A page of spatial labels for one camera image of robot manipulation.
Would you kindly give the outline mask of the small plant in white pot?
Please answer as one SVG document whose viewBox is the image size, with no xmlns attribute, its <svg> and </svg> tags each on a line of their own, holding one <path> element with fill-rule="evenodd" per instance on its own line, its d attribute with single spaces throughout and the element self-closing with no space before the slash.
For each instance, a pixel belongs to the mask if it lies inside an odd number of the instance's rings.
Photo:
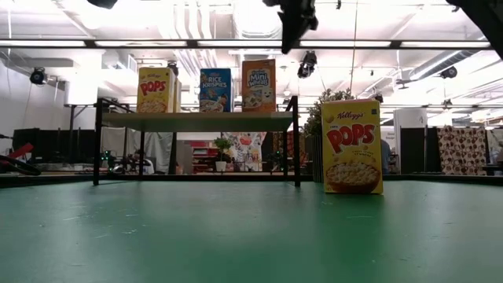
<svg viewBox="0 0 503 283">
<path fill-rule="evenodd" d="M 229 150 L 232 147 L 232 142 L 228 138 L 216 138 L 214 143 L 218 148 L 215 169 L 217 172 L 224 172 L 226 171 L 227 164 L 232 161 L 229 156 Z"/>
</svg>

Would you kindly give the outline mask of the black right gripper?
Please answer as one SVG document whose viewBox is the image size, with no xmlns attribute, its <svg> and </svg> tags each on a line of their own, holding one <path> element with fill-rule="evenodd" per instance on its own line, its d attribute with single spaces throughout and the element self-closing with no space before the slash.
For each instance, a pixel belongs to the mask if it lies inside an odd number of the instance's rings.
<svg viewBox="0 0 503 283">
<path fill-rule="evenodd" d="M 262 0 L 268 7 L 279 6 L 282 23 L 281 52 L 287 54 L 303 36 L 305 30 L 316 30 L 315 0 Z"/>
</svg>

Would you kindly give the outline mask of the wooden shelf with black frame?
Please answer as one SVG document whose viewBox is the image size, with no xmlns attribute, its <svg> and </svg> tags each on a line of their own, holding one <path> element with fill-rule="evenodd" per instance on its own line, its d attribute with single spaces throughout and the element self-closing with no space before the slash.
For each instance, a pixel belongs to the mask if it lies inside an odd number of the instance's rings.
<svg viewBox="0 0 503 283">
<path fill-rule="evenodd" d="M 114 105 L 125 108 L 105 98 L 99 98 L 94 104 L 95 138 L 94 138 L 94 169 L 93 184 L 100 180 L 124 181 L 235 181 L 235 182 L 279 182 L 284 180 L 300 187 L 300 153 L 299 153 L 299 103 L 297 96 L 290 99 L 283 112 L 183 112 L 183 113 L 136 113 L 127 109 L 125 113 L 104 113 L 103 105 Z M 167 175 L 143 175 L 140 169 L 137 175 L 105 176 L 101 175 L 101 133 L 105 123 L 113 126 L 137 130 L 141 134 L 140 147 L 145 145 L 146 132 L 168 132 L 173 134 L 171 159 Z M 209 133 L 209 132 L 282 132 L 283 133 L 283 175 L 176 175 L 176 145 L 178 133 Z"/>
</svg>

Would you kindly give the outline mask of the blue Rice Krispies cereal box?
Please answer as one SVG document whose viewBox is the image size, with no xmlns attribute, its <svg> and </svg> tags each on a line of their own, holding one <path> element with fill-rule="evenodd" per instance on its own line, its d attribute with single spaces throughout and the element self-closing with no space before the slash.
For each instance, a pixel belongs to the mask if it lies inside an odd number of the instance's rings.
<svg viewBox="0 0 503 283">
<path fill-rule="evenodd" d="M 232 112 L 233 88 L 230 68 L 200 70 L 200 112 Z"/>
</svg>

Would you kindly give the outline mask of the black partition panel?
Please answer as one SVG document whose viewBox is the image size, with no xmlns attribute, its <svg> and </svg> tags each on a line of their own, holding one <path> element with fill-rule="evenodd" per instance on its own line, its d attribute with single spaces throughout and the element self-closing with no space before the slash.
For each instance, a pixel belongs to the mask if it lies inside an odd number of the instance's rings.
<svg viewBox="0 0 503 283">
<path fill-rule="evenodd" d="M 32 164 L 91 163 L 94 158 L 94 130 L 17 129 L 13 132 L 14 151 L 31 144 Z"/>
</svg>

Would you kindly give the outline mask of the flower patterned cloth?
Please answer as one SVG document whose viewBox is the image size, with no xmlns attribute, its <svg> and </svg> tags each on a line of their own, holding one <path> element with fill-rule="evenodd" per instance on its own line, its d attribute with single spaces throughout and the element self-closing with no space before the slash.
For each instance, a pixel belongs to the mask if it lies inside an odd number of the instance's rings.
<svg viewBox="0 0 503 283">
<path fill-rule="evenodd" d="M 266 132 L 223 132 L 222 136 L 230 141 L 229 155 L 240 171 L 263 169 L 262 146 Z"/>
</svg>

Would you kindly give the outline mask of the brown circle patterned cloth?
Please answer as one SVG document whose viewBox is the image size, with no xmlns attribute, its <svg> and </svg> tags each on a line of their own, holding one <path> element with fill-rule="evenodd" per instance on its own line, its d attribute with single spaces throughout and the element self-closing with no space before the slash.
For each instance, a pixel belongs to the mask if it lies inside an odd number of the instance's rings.
<svg viewBox="0 0 503 283">
<path fill-rule="evenodd" d="M 482 127 L 437 129 L 439 156 L 445 175 L 486 175 L 486 130 Z"/>
</svg>

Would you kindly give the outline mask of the white hanging cloth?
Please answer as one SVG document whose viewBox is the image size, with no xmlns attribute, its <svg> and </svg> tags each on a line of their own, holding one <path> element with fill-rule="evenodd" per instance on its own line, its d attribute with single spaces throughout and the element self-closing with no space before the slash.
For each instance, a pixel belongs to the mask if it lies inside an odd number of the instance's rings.
<svg viewBox="0 0 503 283">
<path fill-rule="evenodd" d="M 170 169 L 173 134 L 146 132 L 144 139 L 145 158 L 155 164 L 154 171 L 167 174 Z M 101 150 L 110 151 L 121 159 L 132 155 L 141 146 L 141 132 L 125 127 L 104 127 L 101 130 Z"/>
</svg>

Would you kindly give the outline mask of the green potted plant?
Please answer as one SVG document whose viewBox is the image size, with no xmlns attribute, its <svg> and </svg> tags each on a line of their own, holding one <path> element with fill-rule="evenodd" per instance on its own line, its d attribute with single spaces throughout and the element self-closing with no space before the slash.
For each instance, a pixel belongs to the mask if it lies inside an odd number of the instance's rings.
<svg viewBox="0 0 503 283">
<path fill-rule="evenodd" d="M 351 89 L 334 91 L 327 89 L 309 108 L 309 117 L 304 124 L 304 134 L 306 135 L 308 145 L 310 146 L 310 157 L 312 160 L 313 180 L 316 183 L 323 183 L 322 169 L 322 138 L 321 138 L 321 107 L 325 102 L 352 100 L 354 96 Z"/>
</svg>

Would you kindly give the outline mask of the red bar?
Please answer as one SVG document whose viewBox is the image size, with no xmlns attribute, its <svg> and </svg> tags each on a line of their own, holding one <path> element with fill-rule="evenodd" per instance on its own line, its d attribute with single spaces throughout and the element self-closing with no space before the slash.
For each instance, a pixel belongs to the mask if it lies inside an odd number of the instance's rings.
<svg viewBox="0 0 503 283">
<path fill-rule="evenodd" d="M 30 153 L 33 150 L 33 148 L 34 146 L 31 143 L 27 143 L 21 146 L 19 149 L 14 150 L 12 153 L 8 155 L 8 157 L 17 159 L 20 156 Z"/>
</svg>

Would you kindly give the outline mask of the white hanging box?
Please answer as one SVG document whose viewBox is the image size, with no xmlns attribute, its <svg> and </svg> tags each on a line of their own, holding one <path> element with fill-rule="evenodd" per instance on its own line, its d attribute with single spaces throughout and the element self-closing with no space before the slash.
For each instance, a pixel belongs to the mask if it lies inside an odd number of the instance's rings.
<svg viewBox="0 0 503 283">
<path fill-rule="evenodd" d="M 67 105 L 92 105 L 97 100 L 98 86 L 82 80 L 65 83 L 65 103 Z"/>
</svg>

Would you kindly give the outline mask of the green table mat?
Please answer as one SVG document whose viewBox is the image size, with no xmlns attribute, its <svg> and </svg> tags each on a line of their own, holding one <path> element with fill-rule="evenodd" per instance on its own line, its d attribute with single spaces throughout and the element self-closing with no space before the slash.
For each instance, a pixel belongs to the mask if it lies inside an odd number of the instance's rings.
<svg viewBox="0 0 503 283">
<path fill-rule="evenodd" d="M 0 189 L 0 283 L 503 283 L 503 187 Z"/>
</svg>

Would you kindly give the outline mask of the orange Mini Wheats cereal box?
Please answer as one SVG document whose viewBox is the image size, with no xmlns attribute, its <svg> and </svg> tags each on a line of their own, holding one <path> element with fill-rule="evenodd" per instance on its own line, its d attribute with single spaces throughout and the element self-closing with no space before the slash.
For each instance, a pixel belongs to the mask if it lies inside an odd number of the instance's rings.
<svg viewBox="0 0 503 283">
<path fill-rule="evenodd" d="M 241 67 L 243 112 L 275 112 L 276 61 L 243 61 Z"/>
</svg>

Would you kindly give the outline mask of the red storage shelf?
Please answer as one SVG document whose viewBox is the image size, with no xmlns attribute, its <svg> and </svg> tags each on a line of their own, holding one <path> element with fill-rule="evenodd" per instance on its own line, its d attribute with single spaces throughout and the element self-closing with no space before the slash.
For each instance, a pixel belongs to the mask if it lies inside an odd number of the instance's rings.
<svg viewBox="0 0 503 283">
<path fill-rule="evenodd" d="M 218 157 L 218 149 L 212 147 L 193 147 L 192 154 L 193 173 L 207 173 L 215 170 L 215 161 Z"/>
</svg>

